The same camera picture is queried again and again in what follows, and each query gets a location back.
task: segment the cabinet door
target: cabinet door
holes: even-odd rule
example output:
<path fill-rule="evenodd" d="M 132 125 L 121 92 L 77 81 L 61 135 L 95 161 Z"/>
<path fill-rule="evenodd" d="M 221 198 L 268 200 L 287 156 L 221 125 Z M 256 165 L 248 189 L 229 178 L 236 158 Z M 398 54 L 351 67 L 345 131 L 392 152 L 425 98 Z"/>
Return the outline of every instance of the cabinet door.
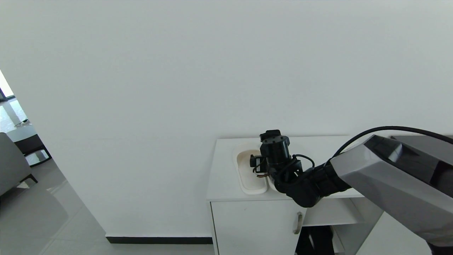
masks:
<path fill-rule="evenodd" d="M 212 202 L 211 207 L 219 255 L 294 255 L 298 212 L 306 212 L 294 201 Z"/>

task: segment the gray robot arm casing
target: gray robot arm casing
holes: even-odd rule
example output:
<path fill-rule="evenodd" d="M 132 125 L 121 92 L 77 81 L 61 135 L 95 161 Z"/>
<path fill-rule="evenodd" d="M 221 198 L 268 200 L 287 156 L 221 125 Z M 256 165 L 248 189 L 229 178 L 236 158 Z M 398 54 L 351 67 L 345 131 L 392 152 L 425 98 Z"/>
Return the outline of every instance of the gray robot arm casing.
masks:
<path fill-rule="evenodd" d="M 428 243 L 453 246 L 453 166 L 379 136 L 330 163 L 343 181 Z"/>

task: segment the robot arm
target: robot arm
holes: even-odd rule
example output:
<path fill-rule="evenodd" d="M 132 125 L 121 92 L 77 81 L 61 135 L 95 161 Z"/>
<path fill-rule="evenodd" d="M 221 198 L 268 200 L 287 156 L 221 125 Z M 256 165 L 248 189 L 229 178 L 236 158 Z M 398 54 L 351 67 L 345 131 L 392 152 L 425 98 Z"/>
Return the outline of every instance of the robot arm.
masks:
<path fill-rule="evenodd" d="M 453 139 L 420 129 L 391 129 L 415 130 L 453 144 Z M 297 157 L 305 156 L 290 156 L 288 137 L 279 130 L 267 131 L 260 135 L 264 169 L 274 179 L 275 188 L 302 207 L 313 207 L 322 197 L 353 187 L 426 240 L 433 254 L 453 254 L 453 166 L 377 135 L 341 153 L 364 133 L 326 163 L 303 171 Z"/>

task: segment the white wall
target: white wall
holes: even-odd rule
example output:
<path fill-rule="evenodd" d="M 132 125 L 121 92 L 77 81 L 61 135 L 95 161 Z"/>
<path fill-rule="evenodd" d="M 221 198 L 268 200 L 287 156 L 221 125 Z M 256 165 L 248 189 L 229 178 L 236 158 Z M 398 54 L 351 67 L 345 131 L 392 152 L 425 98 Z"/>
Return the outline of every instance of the white wall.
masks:
<path fill-rule="evenodd" d="M 453 133 L 453 4 L 10 1 L 0 69 L 108 235 L 210 236 L 215 140 Z"/>

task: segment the white basin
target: white basin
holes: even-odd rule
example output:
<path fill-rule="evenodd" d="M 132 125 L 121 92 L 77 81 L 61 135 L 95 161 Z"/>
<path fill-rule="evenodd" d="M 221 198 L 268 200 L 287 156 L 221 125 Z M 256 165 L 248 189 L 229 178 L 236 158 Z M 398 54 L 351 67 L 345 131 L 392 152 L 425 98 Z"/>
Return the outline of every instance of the white basin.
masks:
<path fill-rule="evenodd" d="M 233 161 L 241 189 L 245 194 L 258 195 L 267 191 L 267 178 L 258 178 L 250 167 L 250 155 L 260 155 L 260 147 L 255 143 L 241 144 L 233 151 Z"/>

